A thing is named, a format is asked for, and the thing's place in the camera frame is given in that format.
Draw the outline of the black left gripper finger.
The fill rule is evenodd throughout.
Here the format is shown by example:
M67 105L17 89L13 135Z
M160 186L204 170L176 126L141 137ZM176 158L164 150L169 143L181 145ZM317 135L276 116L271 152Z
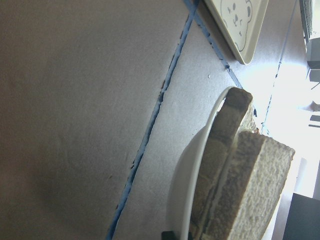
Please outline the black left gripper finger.
M173 231L163 231L161 240L175 240L175 233Z

